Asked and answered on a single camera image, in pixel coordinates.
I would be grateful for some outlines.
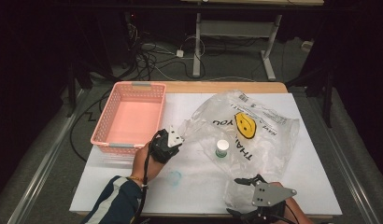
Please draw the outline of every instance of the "pink plastic basket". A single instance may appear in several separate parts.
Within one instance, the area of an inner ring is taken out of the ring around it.
[[[105,153],[134,155],[159,130],[164,101],[164,84],[117,82],[91,142]]]

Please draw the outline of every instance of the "sleeve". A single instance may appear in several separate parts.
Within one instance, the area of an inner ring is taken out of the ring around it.
[[[81,223],[127,223],[138,208],[142,192],[132,180],[115,176],[106,185],[92,211]]]

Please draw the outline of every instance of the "dark background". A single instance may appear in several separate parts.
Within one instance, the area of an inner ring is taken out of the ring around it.
[[[62,106],[60,95],[67,83],[69,64],[76,65],[75,76],[83,88],[91,86],[87,75],[91,68],[78,66],[79,61],[111,72],[109,54],[113,52],[107,51],[105,34],[100,30],[107,24],[97,19],[102,17],[82,12],[76,21],[72,13],[57,10],[51,4],[44,0],[0,1],[0,192],[28,147]],[[328,58],[336,59],[333,84],[383,174],[383,1],[339,0],[326,1],[325,5],[356,6],[361,10],[357,14],[331,14],[327,20],[287,15],[277,38],[316,40],[301,76]],[[105,18],[111,15],[115,19],[106,23],[116,22],[117,16],[108,13],[104,13]],[[173,41],[181,42],[185,34],[194,30],[195,18],[188,14],[136,15],[136,22]],[[256,15],[236,16],[261,19]],[[92,46],[86,43],[85,35]],[[92,58],[90,50],[101,58]],[[303,83],[318,89],[324,84],[322,75]]]

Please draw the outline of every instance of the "desk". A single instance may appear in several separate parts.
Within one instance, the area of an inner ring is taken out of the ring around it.
[[[201,4],[201,0],[182,0]],[[297,6],[322,6],[323,0],[209,0],[209,3],[235,3],[235,4],[256,4],[256,5],[297,5]],[[246,36],[246,37],[268,37],[266,50],[261,50],[262,63],[269,81],[275,81],[273,66],[270,62],[270,53],[276,40],[277,31],[282,15],[276,15],[273,22],[254,21],[206,21],[201,19],[201,13],[197,13],[195,31],[195,49],[193,72],[194,77],[200,76],[200,64],[203,54],[200,50],[201,35],[222,35],[222,36]]]
[[[178,127],[184,119],[214,92],[239,89],[263,104],[284,112],[284,116],[298,118],[301,130],[286,174],[281,182],[298,190],[296,201],[309,215],[341,215],[340,207],[334,197],[332,187],[319,161],[303,120],[293,97],[280,83],[243,82],[164,82],[167,84],[166,103],[163,115],[163,128],[168,125]],[[179,101],[181,92],[198,94],[193,101]],[[107,181],[114,175],[129,175],[130,166],[120,163],[104,162],[103,153],[92,147],[83,175],[78,184],[70,207],[71,212],[88,213]],[[199,164],[209,167],[200,170]],[[173,173],[179,173],[181,180],[173,181]],[[143,214],[150,216],[229,216],[222,200],[224,174],[205,156],[202,150],[183,150],[172,158],[149,183],[147,202]]]

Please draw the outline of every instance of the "yellow smiley face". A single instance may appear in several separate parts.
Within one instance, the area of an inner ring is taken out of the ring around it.
[[[243,112],[237,113],[234,117],[238,131],[247,139],[253,138],[256,133],[255,120]]]

